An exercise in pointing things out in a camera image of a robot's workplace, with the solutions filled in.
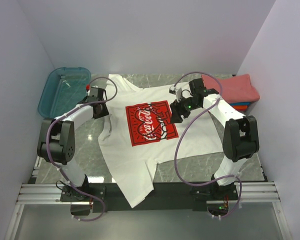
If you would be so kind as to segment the white t shirt red print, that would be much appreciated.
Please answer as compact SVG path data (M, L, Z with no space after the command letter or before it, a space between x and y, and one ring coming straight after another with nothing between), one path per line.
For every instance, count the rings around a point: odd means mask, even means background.
M109 75L104 119L98 143L107 167L132 208L153 190L157 165L175 157L219 153L222 142L202 108L172 124L169 86L139 88L119 74Z

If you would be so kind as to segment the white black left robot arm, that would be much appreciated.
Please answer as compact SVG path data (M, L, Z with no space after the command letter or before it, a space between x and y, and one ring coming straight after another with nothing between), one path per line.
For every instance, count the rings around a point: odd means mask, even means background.
M96 86L87 88L87 95L73 109L43 120L37 144L38 156L54 165L63 176L64 194L78 201L94 197L87 175L74 159L75 130L89 120L109 115L106 90Z

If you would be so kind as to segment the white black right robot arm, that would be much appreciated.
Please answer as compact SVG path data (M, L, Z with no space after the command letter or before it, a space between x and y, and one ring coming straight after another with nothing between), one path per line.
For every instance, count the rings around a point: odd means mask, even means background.
M170 104L172 124L182 123L191 111L203 108L210 112L224 127L222 150L223 160L218 170L212 175L209 193L220 200L227 194L237 180L242 165L260 149L258 125L254 116L246 116L223 100L223 89L206 88L202 79L188 83L190 96L184 97L181 88L173 85L169 93L176 96Z

